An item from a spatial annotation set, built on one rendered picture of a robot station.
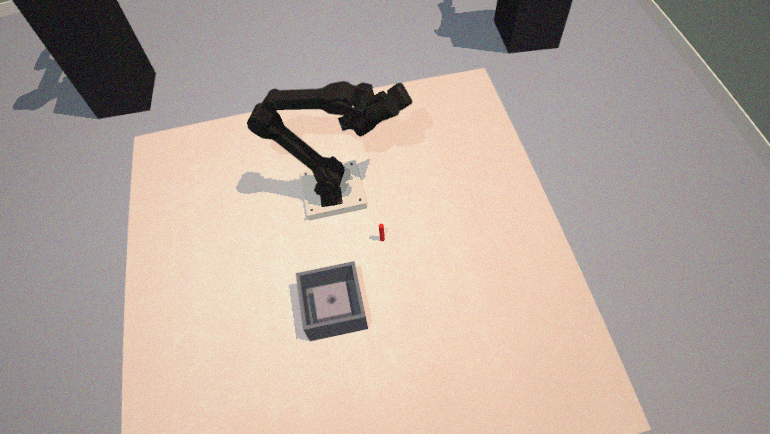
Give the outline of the pink square plate with hole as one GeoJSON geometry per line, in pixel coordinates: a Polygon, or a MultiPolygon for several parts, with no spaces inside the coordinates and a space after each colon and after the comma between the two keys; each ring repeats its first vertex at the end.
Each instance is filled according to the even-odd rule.
{"type": "Polygon", "coordinates": [[[352,316],[346,282],[313,288],[319,323],[352,316]]]}

